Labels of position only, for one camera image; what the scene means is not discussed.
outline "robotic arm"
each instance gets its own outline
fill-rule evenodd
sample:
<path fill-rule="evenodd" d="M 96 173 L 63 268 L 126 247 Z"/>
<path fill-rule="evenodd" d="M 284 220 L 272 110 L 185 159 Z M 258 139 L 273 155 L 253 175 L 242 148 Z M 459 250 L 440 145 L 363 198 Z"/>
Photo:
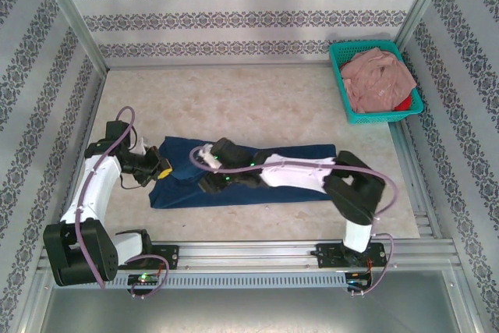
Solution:
<path fill-rule="evenodd" d="M 76 238 L 76 209 L 80 209 L 80 232 L 92 261 L 103 281 L 116 276 L 118 266 L 137 255 L 148 253 L 149 236 L 145 231 L 118 233 L 113 239 L 104 229 L 104 217 L 112 187 L 121 173 L 129 173 L 141 185 L 165 177 L 172 167 L 156 147 L 134 147 L 130 150 L 130 135 L 126 136 L 101 163 L 97 161 L 126 131 L 123 121 L 108 122 L 106 136 L 91 143 L 85 151 L 85 172 L 71 206 L 57 224 L 48 225 L 43 234 L 52 273 L 58 285 L 95 282 L 95 276 Z M 94 176 L 85 187 L 88 175 Z M 85 189 L 82 204 L 78 200 Z"/>
<path fill-rule="evenodd" d="M 199 149 L 198 158 L 209 168 L 193 160 L 193 154 L 191 161 L 211 171 L 200 182 L 208 193 L 242 183 L 250 187 L 294 186 L 329 195 L 346 219 L 343 244 L 358 253 L 366 250 L 385 181 L 354 154 L 341 151 L 336 158 L 308 160 L 263 151 L 253 157 L 225 138 Z M 344 180 L 347 178 L 352 178 L 351 184 Z"/>
<path fill-rule="evenodd" d="M 126 261 L 151 254 L 152 244 L 145 230 L 117 233 L 110 238 L 104 229 L 112 187 L 122 173 L 133 175 L 141 186 L 146 186 L 172 170 L 156 147 L 130 150 L 130 135 L 124 136 L 130 127 L 119 120 L 107 123 L 105 138 L 85 151 L 83 180 L 71 206 L 59 223 L 44 230 L 48 259 L 60 286 L 95 282 L 99 275 L 99 282 L 111 281 Z M 326 193 L 346 219 L 345 247 L 357 253 L 366 249 L 385 181 L 355 155 L 342 151 L 336 158 L 307 160 L 261 151 L 252 156 L 222 138 L 192 150 L 190 156 L 195 165 L 211 172 L 200 181 L 207 193 L 220 192 L 232 183 L 294 186 Z M 348 177 L 352 177 L 351 184 L 344 180 Z"/>

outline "patterned wallpaper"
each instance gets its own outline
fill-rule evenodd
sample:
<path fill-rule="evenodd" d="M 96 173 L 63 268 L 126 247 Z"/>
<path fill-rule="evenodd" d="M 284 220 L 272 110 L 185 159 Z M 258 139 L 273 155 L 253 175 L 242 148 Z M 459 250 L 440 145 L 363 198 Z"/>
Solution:
<path fill-rule="evenodd" d="M 305 62 L 393 38 L 414 0 L 74 0 L 111 67 Z"/>
<path fill-rule="evenodd" d="M 404 52 L 425 102 L 412 142 L 485 331 L 499 331 L 498 4 L 433 0 Z"/>
<path fill-rule="evenodd" d="M 55 0 L 0 0 L 0 331 L 68 199 L 101 79 Z"/>

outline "pink cloth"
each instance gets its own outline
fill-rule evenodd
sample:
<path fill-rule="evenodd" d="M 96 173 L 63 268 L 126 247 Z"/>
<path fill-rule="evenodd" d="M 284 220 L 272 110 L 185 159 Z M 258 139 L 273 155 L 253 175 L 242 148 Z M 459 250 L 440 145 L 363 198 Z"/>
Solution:
<path fill-rule="evenodd" d="M 390 52 L 359 52 L 342 68 L 350 105 L 357 113 L 390 112 L 416 87 L 405 64 Z"/>

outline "marble-patterned floor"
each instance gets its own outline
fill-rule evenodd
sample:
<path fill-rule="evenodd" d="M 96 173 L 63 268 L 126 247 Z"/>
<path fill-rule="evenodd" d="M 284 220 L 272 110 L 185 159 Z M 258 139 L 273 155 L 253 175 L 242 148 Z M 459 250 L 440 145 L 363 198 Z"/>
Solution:
<path fill-rule="evenodd" d="M 419 237 L 388 124 L 350 126 L 329 68 L 165 69 L 111 71 L 90 140 L 124 105 L 150 144 L 164 137 L 217 140 L 253 147 L 334 143 L 397 183 L 400 199 L 375 224 L 376 232 Z M 125 184 L 135 181 L 126 176 Z M 330 202 L 155 210 L 144 189 L 116 183 L 105 217 L 110 233 L 145 228 L 153 240 L 340 239 L 344 219 Z M 385 190 L 382 204 L 392 192 Z"/>

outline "navy blue garment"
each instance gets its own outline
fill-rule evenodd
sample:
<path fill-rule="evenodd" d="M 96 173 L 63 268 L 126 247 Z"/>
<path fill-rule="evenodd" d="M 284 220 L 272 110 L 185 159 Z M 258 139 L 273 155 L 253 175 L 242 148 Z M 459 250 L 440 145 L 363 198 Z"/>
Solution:
<path fill-rule="evenodd" d="M 290 186 L 252 189 L 240 184 L 232 184 L 217 194 L 205 193 L 197 183 L 207 173 L 195 167 L 189 160 L 189 152 L 197 146 L 213 143 L 203 140 L 188 140 L 175 136 L 165 137 L 159 152 L 167 158 L 173 172 L 156 182 L 149 194 L 152 208 L 213 207 L 243 204 L 293 203 L 329 200 L 328 195 L 318 191 L 299 189 Z M 244 147 L 251 154 L 259 150 Z M 288 158 L 322 159 L 336 157 L 333 144 L 273 148 L 277 154 Z"/>

